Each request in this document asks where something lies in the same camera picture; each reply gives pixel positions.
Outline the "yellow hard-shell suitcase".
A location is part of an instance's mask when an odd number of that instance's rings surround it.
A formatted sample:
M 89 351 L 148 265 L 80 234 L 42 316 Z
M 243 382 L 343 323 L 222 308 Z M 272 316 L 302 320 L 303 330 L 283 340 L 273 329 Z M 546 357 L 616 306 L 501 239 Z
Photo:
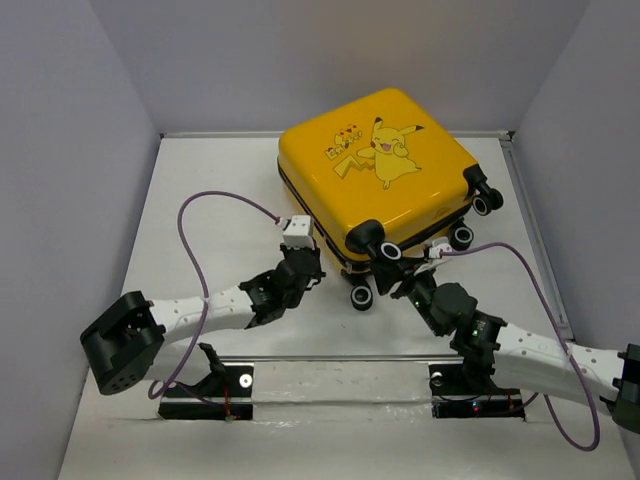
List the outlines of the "yellow hard-shell suitcase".
M 373 304 L 374 251 L 406 252 L 444 236 L 456 250 L 474 239 L 469 210 L 504 204 L 478 161 L 415 100 L 384 88 L 288 128 L 278 173 L 311 216 L 360 311 Z

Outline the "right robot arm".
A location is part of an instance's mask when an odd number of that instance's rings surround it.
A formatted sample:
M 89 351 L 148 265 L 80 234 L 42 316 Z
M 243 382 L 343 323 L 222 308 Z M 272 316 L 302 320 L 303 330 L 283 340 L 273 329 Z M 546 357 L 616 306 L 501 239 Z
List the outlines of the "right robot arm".
M 458 283 L 439 284 L 419 260 L 376 258 L 370 267 L 383 295 L 406 298 L 437 337 L 463 360 L 462 384 L 482 392 L 501 383 L 581 403 L 639 430 L 639 347 L 597 349 L 531 333 L 487 314 Z

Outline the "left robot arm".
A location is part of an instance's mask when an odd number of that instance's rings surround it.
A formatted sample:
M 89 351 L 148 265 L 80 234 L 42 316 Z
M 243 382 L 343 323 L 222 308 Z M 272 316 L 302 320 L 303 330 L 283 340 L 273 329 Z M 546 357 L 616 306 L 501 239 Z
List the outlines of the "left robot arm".
M 208 297 L 149 300 L 141 291 L 119 297 L 80 335 L 99 392 L 119 394 L 150 379 L 160 353 L 180 341 L 267 325 L 297 308 L 325 276 L 320 249 L 281 251 L 275 268 Z

